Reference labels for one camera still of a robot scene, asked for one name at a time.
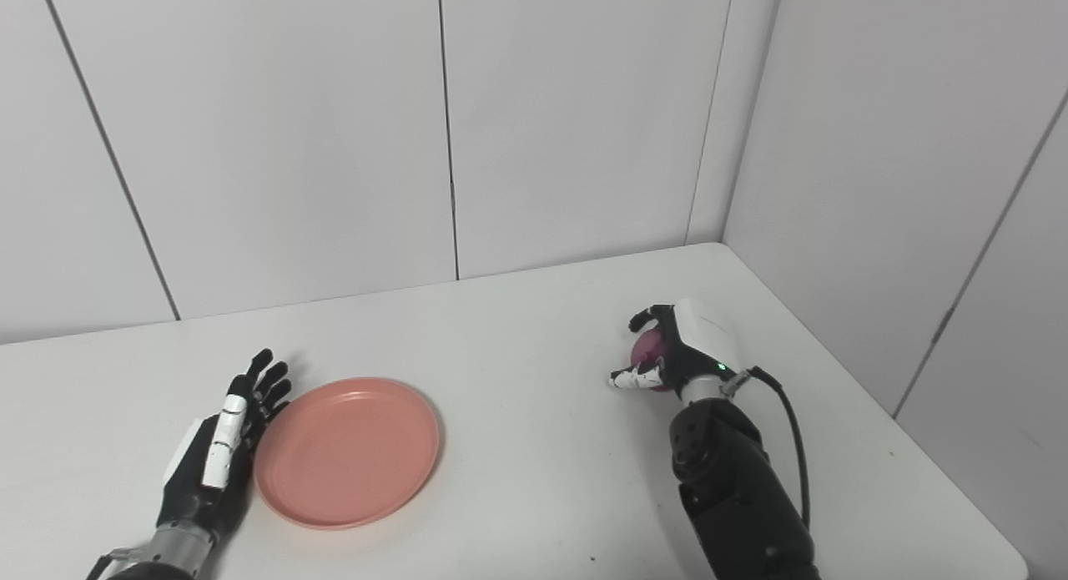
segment robotic hand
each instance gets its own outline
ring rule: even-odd
[[[114,580],[192,580],[210,550],[234,533],[249,501],[252,458],[267,425],[288,405],[288,366],[262,350],[226,391],[222,409],[197,420],[167,472],[156,534],[144,549],[116,549],[100,558],[88,580],[112,562],[139,562]]]
[[[808,534],[808,481],[797,417],[782,385],[759,367],[741,371],[725,318],[692,301],[656,303],[634,315],[631,366],[615,388],[671,390],[685,404],[671,423],[679,497],[720,580],[819,580]],[[774,390],[790,419],[801,474],[798,515],[764,452],[760,432],[734,405],[750,378]]]

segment white wall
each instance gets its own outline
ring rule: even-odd
[[[731,0],[687,245],[722,241],[778,5],[779,0]]]
[[[438,0],[56,0],[183,316],[455,277]]]
[[[1068,0],[782,0],[725,241],[893,410],[1068,78]]]
[[[735,104],[752,96],[771,3],[444,0],[443,45],[439,0],[54,1],[184,317],[712,237],[690,231],[689,218],[700,225],[706,208],[725,210],[731,174],[709,170],[744,136],[748,105]],[[37,23],[41,44],[20,56],[50,64],[66,93],[51,97],[54,78],[23,75],[19,90],[84,126],[85,103],[43,5],[4,0]],[[726,40],[728,6],[739,14]],[[712,105],[719,72],[725,104]],[[46,177],[34,206],[9,201],[7,223],[25,237],[5,248],[18,250],[12,261],[62,263],[0,280],[9,309],[21,311],[7,315],[3,340],[161,318],[152,275],[126,282],[147,286],[139,289],[106,276],[116,298],[95,287],[93,299],[64,276],[69,252],[130,276],[124,265],[146,256],[141,235],[117,206],[121,192],[116,207],[80,218],[60,203],[84,203],[79,191],[90,189],[68,187],[68,170],[98,170],[107,185],[97,197],[115,195],[91,120],[78,136],[92,161],[77,147],[62,147],[65,161],[38,161],[31,154],[53,142],[23,131],[23,120],[79,126],[33,119],[34,104],[5,89],[14,109],[0,124],[17,139],[0,172],[17,162]],[[37,208],[78,219],[77,229],[40,218],[50,237],[23,234]],[[96,226],[122,234],[114,254],[82,245]]]
[[[1062,115],[898,418],[1032,580],[1068,578],[1066,235]]]
[[[0,0],[0,343],[171,317],[44,0]]]
[[[728,3],[443,0],[461,277],[682,245]]]

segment panel seam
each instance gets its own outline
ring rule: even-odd
[[[734,0],[727,0],[727,14],[723,17],[723,32],[720,35],[720,54],[716,60],[716,77],[712,78],[712,96],[708,98],[708,115],[705,116],[705,134],[701,138],[701,155],[697,157],[697,177],[693,181],[693,197],[690,199],[690,215],[686,219],[686,237],[682,245],[690,242],[690,231],[693,229],[693,208],[697,203],[697,189],[701,188],[701,167],[705,163],[705,146],[708,143],[708,129],[712,124],[712,106],[716,105],[716,87],[720,85],[720,69],[723,66],[723,47],[727,41],[727,26],[731,23],[731,7]]]
[[[764,40],[764,56],[760,59],[760,69],[756,74],[756,85],[753,85],[753,97],[749,105],[749,115],[745,116],[744,138],[741,146],[738,147],[738,160],[735,162],[734,173],[731,177],[731,191],[727,193],[727,206],[723,211],[723,221],[720,222],[720,241],[726,245],[727,220],[731,219],[731,209],[734,207],[735,193],[738,189],[738,176],[741,174],[741,166],[745,160],[745,147],[749,146],[749,135],[753,128],[753,116],[756,113],[756,104],[760,97],[760,84],[764,82],[764,70],[768,66],[768,56],[771,54],[771,38],[775,33],[775,25],[779,21],[779,5],[783,0],[775,0],[771,4],[771,21],[768,25],[768,35]]]
[[[445,63],[445,9],[438,0],[438,36],[441,41],[441,87],[445,101],[445,150],[449,154],[449,200],[453,216],[453,267],[456,279],[460,279],[460,250],[456,234],[456,182],[453,176],[453,124],[449,115],[449,66]]]
[[[67,59],[70,62],[70,67],[74,67],[74,75],[78,79],[78,85],[81,87],[82,96],[85,98],[85,104],[89,106],[89,112],[93,117],[93,123],[96,124],[96,131],[98,132],[101,142],[104,143],[104,150],[107,151],[108,158],[111,161],[111,169],[115,172],[115,177],[119,177],[119,186],[123,189],[123,195],[126,197],[126,204],[129,207],[130,214],[134,215],[134,222],[137,223],[138,232],[141,234],[141,240],[144,242],[144,248],[148,252],[148,257],[152,260],[152,267],[156,269],[156,277],[159,280],[159,284],[163,287],[163,295],[167,297],[167,303],[171,307],[171,314],[174,315],[175,322],[182,320],[182,316],[178,314],[178,308],[174,302],[174,296],[171,294],[171,287],[167,283],[167,277],[163,277],[163,268],[159,265],[159,260],[156,257],[156,250],[152,248],[152,240],[148,239],[148,231],[145,230],[144,222],[141,220],[141,214],[137,210],[137,203],[134,201],[134,195],[130,193],[129,185],[126,184],[126,177],[123,175],[122,167],[119,166],[119,158],[115,155],[114,147],[111,146],[111,139],[108,138],[108,132],[104,129],[104,121],[100,120],[100,113],[96,109],[96,104],[93,101],[93,96],[89,92],[89,84],[85,82],[85,77],[81,72],[81,66],[78,64],[78,59],[74,54],[74,48],[70,45],[69,37],[67,36],[66,30],[63,28],[63,21],[60,20],[59,11],[56,9],[56,2],[52,0],[45,0],[46,5],[48,5],[48,13],[52,17],[52,23],[56,25],[56,30],[60,35],[60,41],[63,43],[63,50],[66,51]]]
[[[1068,90],[1065,90],[1064,96],[1061,96],[1061,101],[1058,101],[1056,109],[1053,111],[1053,116],[1050,119],[1049,123],[1046,124],[1046,128],[1042,135],[1038,138],[1038,143],[1035,143],[1035,147],[1031,153],[1031,157],[1027,158],[1026,164],[1023,166],[1023,170],[1020,176],[1016,181],[1016,185],[1012,187],[1012,191],[1008,195],[1008,200],[1005,201],[1002,207],[1001,214],[999,214],[994,225],[990,230],[990,234],[987,235],[986,241],[983,244],[983,248],[979,249],[978,256],[975,257],[975,262],[972,263],[972,268],[968,270],[968,276],[964,277],[963,284],[960,285],[960,289],[957,291],[957,296],[953,299],[952,305],[949,305],[949,311],[946,311],[946,316],[943,318],[942,324],[939,328],[934,330],[934,335],[931,336],[931,342],[927,345],[927,351],[924,352],[923,358],[920,360],[918,366],[916,366],[915,374],[912,375],[912,379],[909,379],[909,386],[905,389],[905,393],[901,394],[901,398],[897,402],[897,406],[894,408],[894,412],[891,414],[895,420],[901,413],[901,409],[905,406],[905,402],[908,401],[909,395],[912,394],[912,389],[916,387],[916,382],[920,380],[920,375],[923,374],[924,367],[927,366],[927,362],[931,358],[931,352],[934,352],[934,345],[938,345],[939,341],[942,340],[942,335],[945,333],[946,326],[949,325],[949,318],[953,316],[954,311],[957,311],[957,307],[960,303],[960,299],[964,297],[964,292],[975,279],[975,273],[978,271],[979,266],[983,265],[983,260],[987,256],[988,250],[990,250],[990,245],[994,241],[998,233],[1001,231],[1002,224],[1005,222],[1005,218],[1008,215],[1009,209],[1016,201],[1016,197],[1020,195],[1020,189],[1023,188],[1024,182],[1031,174],[1031,169],[1038,161],[1039,155],[1042,154],[1042,150],[1046,147],[1047,140],[1050,139],[1050,135],[1053,132],[1053,127],[1056,126],[1057,121],[1061,120],[1062,112],[1064,112],[1065,105],[1068,105]]]

